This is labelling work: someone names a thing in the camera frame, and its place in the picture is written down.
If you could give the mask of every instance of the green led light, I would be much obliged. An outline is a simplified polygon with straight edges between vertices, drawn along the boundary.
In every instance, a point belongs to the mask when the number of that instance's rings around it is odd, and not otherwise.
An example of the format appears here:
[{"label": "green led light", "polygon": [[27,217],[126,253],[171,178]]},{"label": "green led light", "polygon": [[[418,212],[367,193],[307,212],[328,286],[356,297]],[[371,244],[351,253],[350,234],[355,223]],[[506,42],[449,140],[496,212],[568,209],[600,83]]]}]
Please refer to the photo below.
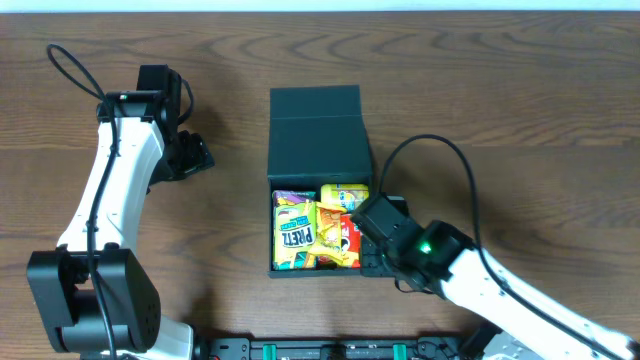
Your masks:
[{"label": "green led light", "polygon": [[419,247],[420,251],[422,251],[425,254],[428,254],[431,252],[431,245],[429,245],[428,242],[423,242],[422,244],[420,244]]}]

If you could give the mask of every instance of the snack bag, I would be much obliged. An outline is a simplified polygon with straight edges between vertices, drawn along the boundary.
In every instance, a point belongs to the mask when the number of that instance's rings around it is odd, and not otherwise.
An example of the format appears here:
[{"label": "snack bag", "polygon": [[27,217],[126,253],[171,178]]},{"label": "snack bag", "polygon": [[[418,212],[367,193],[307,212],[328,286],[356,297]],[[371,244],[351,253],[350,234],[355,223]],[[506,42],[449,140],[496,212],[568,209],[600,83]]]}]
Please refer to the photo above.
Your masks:
[{"label": "snack bag", "polygon": [[273,192],[273,263],[276,270],[312,269],[316,257],[309,249],[316,239],[313,191]]},{"label": "snack bag", "polygon": [[349,213],[369,197],[369,188],[362,184],[325,184],[320,190],[320,201],[342,206]]},{"label": "snack bag", "polygon": [[326,256],[338,265],[342,264],[340,215],[346,212],[347,209],[340,206],[316,203],[318,231],[316,242],[309,249],[311,255]]},{"label": "snack bag", "polygon": [[360,240],[362,233],[351,222],[351,215],[340,217],[342,227],[342,266],[350,268],[360,267]]}]

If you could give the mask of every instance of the wooden table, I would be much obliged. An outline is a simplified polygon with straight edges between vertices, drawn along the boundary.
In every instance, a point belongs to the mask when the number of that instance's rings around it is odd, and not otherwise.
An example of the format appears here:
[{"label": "wooden table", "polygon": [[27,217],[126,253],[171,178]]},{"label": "wooden table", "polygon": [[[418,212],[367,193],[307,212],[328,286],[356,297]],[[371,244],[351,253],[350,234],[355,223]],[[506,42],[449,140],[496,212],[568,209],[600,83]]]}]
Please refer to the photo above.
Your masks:
[{"label": "wooden table", "polygon": [[[31,252],[53,249],[68,225],[97,142],[97,102],[49,64],[49,42],[107,90],[134,89],[149,63],[191,83],[186,128],[217,164],[155,185],[138,240],[166,315],[256,338],[468,334],[481,322],[389,279],[267,277],[269,89],[359,84],[378,164],[418,133],[462,145],[491,252],[561,303],[640,337],[637,13],[9,15],[0,17],[5,359],[76,358],[52,352],[25,278]],[[386,184],[423,224],[469,232],[450,150],[411,145]]]}]

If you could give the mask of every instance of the red packaging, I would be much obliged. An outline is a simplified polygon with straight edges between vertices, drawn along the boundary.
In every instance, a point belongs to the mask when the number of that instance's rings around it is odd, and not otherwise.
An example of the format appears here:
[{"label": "red packaging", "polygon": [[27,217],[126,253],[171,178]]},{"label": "red packaging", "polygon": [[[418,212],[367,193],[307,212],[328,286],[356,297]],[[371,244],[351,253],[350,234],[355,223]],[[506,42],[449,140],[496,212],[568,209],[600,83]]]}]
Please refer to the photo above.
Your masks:
[{"label": "red packaging", "polygon": [[351,215],[344,214],[340,217],[342,227],[342,267],[360,267],[360,238],[362,233],[351,222]]}]

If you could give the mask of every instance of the green connector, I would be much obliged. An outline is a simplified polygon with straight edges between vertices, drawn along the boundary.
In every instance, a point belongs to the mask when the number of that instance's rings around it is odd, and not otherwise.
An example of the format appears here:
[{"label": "green connector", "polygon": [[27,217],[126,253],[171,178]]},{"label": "green connector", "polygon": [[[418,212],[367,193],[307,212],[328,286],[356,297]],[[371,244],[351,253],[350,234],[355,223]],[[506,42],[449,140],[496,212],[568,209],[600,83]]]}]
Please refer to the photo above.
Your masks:
[{"label": "green connector", "polygon": [[276,346],[265,345],[262,347],[262,359],[263,360],[276,360]]},{"label": "green connector", "polygon": [[407,360],[407,345],[393,345],[393,360]]}]

